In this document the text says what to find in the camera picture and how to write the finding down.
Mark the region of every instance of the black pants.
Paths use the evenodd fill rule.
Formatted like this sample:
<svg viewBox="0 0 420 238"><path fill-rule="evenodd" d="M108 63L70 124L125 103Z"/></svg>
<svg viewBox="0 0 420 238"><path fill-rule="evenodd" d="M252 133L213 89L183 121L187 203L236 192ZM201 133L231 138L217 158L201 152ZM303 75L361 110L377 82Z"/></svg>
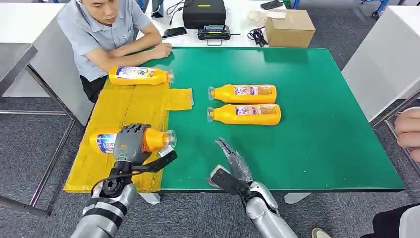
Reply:
<svg viewBox="0 0 420 238"><path fill-rule="evenodd" d="M88 96L89 101L92 103L96 103L98 100L99 93L101 92L102 88L105 85L106 78L108 75L103 77L97 78L92 82L83 76L80 76L80 80L82 81L83 91L85 91L86 96Z"/></svg>
<svg viewBox="0 0 420 238"><path fill-rule="evenodd" d="M376 214L372 221L373 234L367 234L361 238L398 238L401 216L409 208L419 205L420 203L408 205Z"/></svg>

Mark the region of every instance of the human hand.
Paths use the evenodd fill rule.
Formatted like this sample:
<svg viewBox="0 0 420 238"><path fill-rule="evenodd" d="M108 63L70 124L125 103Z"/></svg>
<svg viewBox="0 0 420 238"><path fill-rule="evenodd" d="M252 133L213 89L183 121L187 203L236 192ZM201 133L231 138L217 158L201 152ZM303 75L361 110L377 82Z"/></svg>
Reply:
<svg viewBox="0 0 420 238"><path fill-rule="evenodd" d="M172 45L169 43L161 43L150 50L150 54L153 59L162 59L170 55L172 51Z"/></svg>
<svg viewBox="0 0 420 238"><path fill-rule="evenodd" d="M395 130L398 144L408 148L411 158L420 162L420 109L410 109L399 115Z"/></svg>

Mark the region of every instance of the green table surface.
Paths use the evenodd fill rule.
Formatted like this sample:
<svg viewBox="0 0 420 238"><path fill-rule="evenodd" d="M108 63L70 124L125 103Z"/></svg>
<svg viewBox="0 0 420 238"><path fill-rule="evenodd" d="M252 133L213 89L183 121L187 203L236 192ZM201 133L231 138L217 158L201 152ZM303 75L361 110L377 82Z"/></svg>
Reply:
<svg viewBox="0 0 420 238"><path fill-rule="evenodd" d="M192 110L169 113L178 158L162 190L211 190L206 178L228 167L219 136L245 157L255 180L273 190L401 190L404 185L327 49L173 48L144 66L173 70L171 88L192 88ZM273 84L276 126L207 121L208 87Z"/></svg>

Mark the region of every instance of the robotic arm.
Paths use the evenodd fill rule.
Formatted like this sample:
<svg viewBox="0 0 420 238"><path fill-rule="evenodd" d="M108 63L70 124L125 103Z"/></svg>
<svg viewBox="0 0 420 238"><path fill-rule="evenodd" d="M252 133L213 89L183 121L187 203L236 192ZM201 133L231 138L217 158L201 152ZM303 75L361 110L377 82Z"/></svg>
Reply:
<svg viewBox="0 0 420 238"><path fill-rule="evenodd" d="M264 238L298 238L280 217L278 204L264 184L254 181L242 156L234 151L223 138L216 143L225 153L232 174L217 165L210 175L209 184L232 195L238 195L246 214Z"/></svg>
<svg viewBox="0 0 420 238"><path fill-rule="evenodd" d="M92 198L83 209L83 217L71 238L115 237L136 199L137 190L131 180L132 176L158 172L177 158L173 148L167 146L159 151L157 160L143 165L151 154L142 149L143 132L147 127L150 125L131 124L124 126L117 134L114 166L108 178L93 186Z"/></svg>

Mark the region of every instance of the bottle label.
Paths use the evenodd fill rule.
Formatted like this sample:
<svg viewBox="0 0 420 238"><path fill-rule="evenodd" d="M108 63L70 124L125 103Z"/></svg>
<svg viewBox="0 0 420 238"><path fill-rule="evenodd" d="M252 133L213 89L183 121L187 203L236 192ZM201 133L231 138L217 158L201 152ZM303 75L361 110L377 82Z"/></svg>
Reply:
<svg viewBox="0 0 420 238"><path fill-rule="evenodd" d="M271 94L271 86L235 86L235 95L258 95L258 94Z"/></svg>
<svg viewBox="0 0 420 238"><path fill-rule="evenodd" d="M99 134L96 142L99 149L104 153L114 153L114 145L117 134Z"/></svg>
<svg viewBox="0 0 420 238"><path fill-rule="evenodd" d="M236 115L244 116L244 115L269 115L269 114L276 114L275 105L258 105L258 106L236 106Z"/></svg>
<svg viewBox="0 0 420 238"><path fill-rule="evenodd" d="M153 77L154 68L120 66L115 73L117 78L142 79Z"/></svg>

